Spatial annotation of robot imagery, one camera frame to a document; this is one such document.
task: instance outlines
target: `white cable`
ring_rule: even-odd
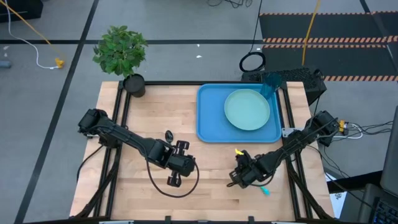
[[[10,35],[11,35],[13,38],[15,38],[15,39],[17,39],[17,40],[21,40],[21,41],[23,41],[23,42],[29,44],[30,46],[34,47],[34,49],[36,50],[36,64],[37,64],[37,66],[39,66],[40,68],[45,68],[45,69],[55,69],[55,68],[59,68],[58,66],[55,66],[55,67],[45,67],[45,66],[39,65],[39,50],[37,50],[37,47],[34,46],[33,44],[29,43],[28,41],[22,39],[22,38],[19,38],[19,37],[14,36],[14,35],[11,33],[11,13],[10,13],[10,10],[8,9],[8,7],[6,7],[6,8],[7,8],[7,12],[8,12],[8,33],[10,33]]]
[[[358,129],[358,131],[361,133],[361,135],[358,137],[334,136],[334,138],[360,139],[363,136],[363,134],[362,134],[363,130],[361,130],[361,128],[359,128],[358,125],[352,124],[352,123],[348,123],[348,124],[352,125],[352,127],[355,127],[356,129]]]

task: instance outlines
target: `wooden table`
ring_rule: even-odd
[[[117,82],[103,82],[99,93],[96,107],[105,110],[109,117],[112,117],[117,86]],[[226,187],[230,182],[228,174],[236,167],[235,148],[246,149],[254,156],[280,148],[282,141],[273,144],[208,144],[200,141],[195,133],[199,87],[146,86],[146,94],[142,98],[131,98],[127,117],[129,129],[143,137],[164,139],[166,130],[171,130],[175,141],[190,142],[188,153],[196,157],[200,168],[197,189],[188,197],[180,199],[161,195],[149,181],[144,158],[136,149],[123,144],[112,219],[164,220],[166,215],[171,215],[172,220],[243,221],[248,216],[254,216],[256,221],[294,220],[285,162],[279,166],[273,181],[267,186],[271,196],[266,197],[257,187]],[[295,125],[304,127],[311,115],[302,83],[288,83],[288,92]],[[124,94],[118,123],[122,116]],[[279,95],[284,121],[288,124],[283,94]],[[88,140],[85,157],[98,146],[98,138]],[[98,188],[104,152],[100,151],[82,168],[70,215],[77,214]],[[334,216],[318,152],[308,147],[302,151],[302,160],[309,191],[324,210]],[[161,189],[177,195],[190,190],[197,177],[196,172],[192,172],[190,177],[183,178],[183,184],[178,189],[166,184],[170,170],[151,165],[151,171]],[[302,195],[298,192],[300,213],[305,217]],[[107,198],[108,193],[105,193],[101,214],[104,214]]]

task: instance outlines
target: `yellow cable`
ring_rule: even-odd
[[[22,21],[25,22],[25,24],[27,26],[29,26],[37,35],[39,35],[41,38],[43,38],[48,44],[49,46],[51,46],[54,51],[56,51],[56,53],[58,53],[60,55],[61,58],[65,59],[65,55],[63,53],[61,53],[61,51],[59,51],[55,46],[53,46],[40,32],[38,32],[37,30],[35,30],[28,22],[26,22],[26,20],[18,14],[18,12],[16,12],[15,10],[11,9],[4,1],[0,0],[0,3],[3,4],[4,6],[6,6],[11,12],[13,12],[15,15],[17,15],[17,17],[19,17]]]
[[[301,61],[301,65],[303,65],[303,66],[304,66],[304,61],[305,61],[305,50],[307,49],[308,37],[310,36],[310,32],[311,32],[311,27],[312,27],[312,24],[313,24],[313,20],[315,19],[315,15],[316,15],[317,12],[318,12],[318,9],[319,9],[320,4],[321,4],[321,0],[318,0],[318,1],[317,1],[317,6],[315,6],[315,10],[314,10],[314,12],[313,12],[313,14],[312,14],[312,18],[311,18],[311,22],[310,22],[310,27],[308,28],[307,35],[305,36],[305,39],[304,39],[303,59],[302,59],[302,61]]]

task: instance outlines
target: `small yellow object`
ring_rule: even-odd
[[[63,64],[65,64],[65,62],[59,58],[55,58],[55,63],[57,64],[58,68],[63,68]]]
[[[241,152],[241,151],[239,151],[239,150],[237,150],[237,149],[235,149],[235,152],[236,152],[238,155],[244,155],[243,152]]]
[[[344,125],[345,125],[345,120],[340,121],[340,127],[339,127],[339,132],[343,133],[344,132]]]

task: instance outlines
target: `black device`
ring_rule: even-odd
[[[364,223],[398,223],[398,106],[391,128],[384,168],[381,174],[380,187],[366,184],[362,200],[373,207],[370,209],[362,203],[359,209],[359,222]]]
[[[79,132],[84,135],[98,135],[99,143],[106,147],[118,147],[122,142],[128,144],[138,149],[148,162],[163,169],[169,168],[178,176],[188,177],[195,167],[195,158],[184,155],[184,150],[189,148],[189,142],[179,141],[175,148],[161,139],[142,138],[115,124],[103,110],[88,110],[78,126]],[[170,185],[179,187],[178,183],[170,182]]]
[[[338,128],[336,118],[327,111],[321,111],[306,122],[302,131],[294,130],[290,133],[286,139],[287,144],[278,150],[256,155],[254,159],[251,159],[249,153],[243,150],[243,155],[236,156],[238,166],[229,173],[232,183],[228,184],[228,187],[238,184],[244,189],[253,185],[255,180],[265,181],[274,175],[276,168],[286,157],[305,148],[307,144],[319,139],[321,144],[329,146],[332,137],[338,132]]]
[[[41,0],[8,0],[8,6],[24,19],[37,19],[42,16],[43,3]],[[10,11],[10,13],[11,21],[20,20],[13,12]],[[0,4],[0,22],[8,22],[7,7],[2,4]]]

